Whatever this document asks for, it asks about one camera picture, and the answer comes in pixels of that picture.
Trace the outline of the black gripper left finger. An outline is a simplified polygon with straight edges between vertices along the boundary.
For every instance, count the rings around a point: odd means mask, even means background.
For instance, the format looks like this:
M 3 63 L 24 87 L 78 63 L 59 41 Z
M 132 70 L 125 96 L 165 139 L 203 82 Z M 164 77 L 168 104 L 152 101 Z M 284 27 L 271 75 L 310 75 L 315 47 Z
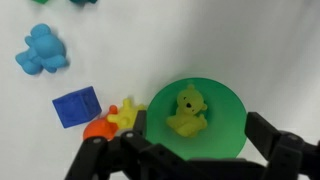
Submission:
M 110 180 L 122 172 L 129 180 L 261 180 L 265 168 L 245 159 L 184 160 L 145 138 L 147 112 L 140 110 L 132 129 L 112 140 L 84 140 L 64 180 Z

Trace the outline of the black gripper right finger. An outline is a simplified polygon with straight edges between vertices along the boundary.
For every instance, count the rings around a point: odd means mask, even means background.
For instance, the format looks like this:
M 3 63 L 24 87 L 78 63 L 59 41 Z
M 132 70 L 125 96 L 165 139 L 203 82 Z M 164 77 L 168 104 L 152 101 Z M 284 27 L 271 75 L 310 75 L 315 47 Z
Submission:
M 300 174 L 320 180 L 320 146 L 276 129 L 257 112 L 249 112 L 245 135 L 268 161 L 261 180 L 298 180 Z

